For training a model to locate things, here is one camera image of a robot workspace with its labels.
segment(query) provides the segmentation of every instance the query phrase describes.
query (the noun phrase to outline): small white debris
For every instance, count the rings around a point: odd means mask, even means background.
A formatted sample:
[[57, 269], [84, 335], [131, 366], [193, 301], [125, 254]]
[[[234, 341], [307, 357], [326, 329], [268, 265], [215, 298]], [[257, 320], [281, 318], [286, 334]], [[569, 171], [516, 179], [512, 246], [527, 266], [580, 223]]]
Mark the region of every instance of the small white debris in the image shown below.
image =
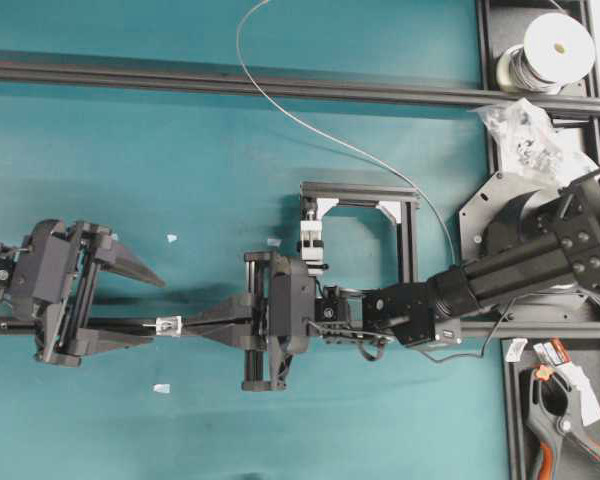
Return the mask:
[[169, 395], [171, 393], [171, 384], [170, 383], [156, 383], [153, 386], [153, 391], [156, 393], [161, 393], [162, 395]]

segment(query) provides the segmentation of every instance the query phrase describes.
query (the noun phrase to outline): filament spool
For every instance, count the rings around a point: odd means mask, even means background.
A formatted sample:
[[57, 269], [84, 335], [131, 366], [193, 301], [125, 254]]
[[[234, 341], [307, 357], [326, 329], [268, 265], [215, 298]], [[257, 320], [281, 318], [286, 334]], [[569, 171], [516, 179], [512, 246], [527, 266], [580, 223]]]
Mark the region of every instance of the filament spool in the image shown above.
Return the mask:
[[595, 59], [593, 39], [584, 26], [568, 15], [547, 13], [529, 25], [523, 44], [500, 57], [496, 79], [505, 92], [555, 95], [582, 80]]

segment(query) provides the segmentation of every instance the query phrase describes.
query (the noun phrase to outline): white spool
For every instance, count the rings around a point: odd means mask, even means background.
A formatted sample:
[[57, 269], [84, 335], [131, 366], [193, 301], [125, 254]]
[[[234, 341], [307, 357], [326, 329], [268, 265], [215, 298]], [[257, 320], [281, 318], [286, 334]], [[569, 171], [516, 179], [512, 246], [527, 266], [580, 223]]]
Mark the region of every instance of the white spool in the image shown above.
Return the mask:
[[[523, 61], [535, 77], [531, 80], [538, 83], [537, 88], [525, 88], [511, 72], [511, 56], [521, 48]], [[593, 39], [584, 26], [568, 15], [547, 13], [529, 25], [522, 45], [514, 45], [500, 57], [496, 77], [506, 92], [531, 90], [556, 94], [562, 87], [584, 78], [593, 68], [595, 58]]]

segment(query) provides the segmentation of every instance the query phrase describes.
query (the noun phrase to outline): clamp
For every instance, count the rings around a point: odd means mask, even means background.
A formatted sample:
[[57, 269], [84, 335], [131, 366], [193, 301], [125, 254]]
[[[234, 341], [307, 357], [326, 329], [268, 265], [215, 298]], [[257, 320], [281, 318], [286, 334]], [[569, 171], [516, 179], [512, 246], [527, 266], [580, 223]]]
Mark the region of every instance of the clamp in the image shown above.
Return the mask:
[[589, 437], [582, 423], [580, 391], [547, 365], [527, 370], [522, 375], [522, 385], [528, 387], [523, 397], [525, 423], [540, 442], [530, 478], [556, 478], [565, 438], [600, 465], [600, 445]]

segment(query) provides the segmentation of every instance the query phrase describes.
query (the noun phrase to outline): clear plastic bag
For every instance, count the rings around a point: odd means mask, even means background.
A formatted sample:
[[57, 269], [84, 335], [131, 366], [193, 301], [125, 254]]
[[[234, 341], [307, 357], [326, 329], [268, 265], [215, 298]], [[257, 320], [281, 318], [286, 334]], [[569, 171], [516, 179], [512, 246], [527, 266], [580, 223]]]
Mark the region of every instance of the clear plastic bag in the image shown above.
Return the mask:
[[475, 112], [500, 148], [504, 172], [562, 187], [596, 169], [589, 157], [561, 141], [547, 112], [525, 98]]

